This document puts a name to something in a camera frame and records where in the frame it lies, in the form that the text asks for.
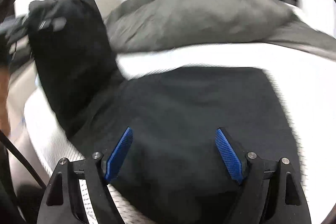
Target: textured blue pad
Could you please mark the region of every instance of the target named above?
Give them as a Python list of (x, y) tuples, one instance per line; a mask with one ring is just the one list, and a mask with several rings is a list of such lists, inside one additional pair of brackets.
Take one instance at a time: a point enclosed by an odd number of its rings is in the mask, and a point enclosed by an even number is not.
[(220, 129), (216, 131), (215, 142), (231, 178), (241, 184), (244, 179), (242, 163)]
[(115, 147), (113, 153), (109, 157), (106, 163), (105, 180), (111, 182), (115, 179), (120, 171), (121, 166), (126, 158), (127, 152), (131, 147), (133, 141), (133, 131), (128, 127), (121, 137), (119, 143)]

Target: black cloth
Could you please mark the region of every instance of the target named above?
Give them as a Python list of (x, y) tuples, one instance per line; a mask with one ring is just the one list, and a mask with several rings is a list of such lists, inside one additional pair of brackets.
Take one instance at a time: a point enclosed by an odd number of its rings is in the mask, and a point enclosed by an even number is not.
[(6, 33), (0, 33), (0, 66), (8, 66), (9, 52), (7, 48)]
[[(51, 15), (65, 26), (39, 30)], [(295, 139), (261, 70), (188, 67), (126, 81), (93, 0), (36, 1), (30, 16), (41, 83), (67, 136), (86, 157), (107, 155), (130, 126), (133, 144), (113, 185), (157, 223), (225, 217), (238, 186), (215, 146), (218, 127), (263, 158), (286, 156), (300, 172)]]
[(0, 143), (0, 216), (4, 224), (24, 224), (13, 189), (7, 149)]
[[(70, 136), (79, 113), (118, 71), (95, 0), (45, 0), (29, 4), (28, 36), (49, 104)], [(65, 23), (57, 27), (60, 20)]]

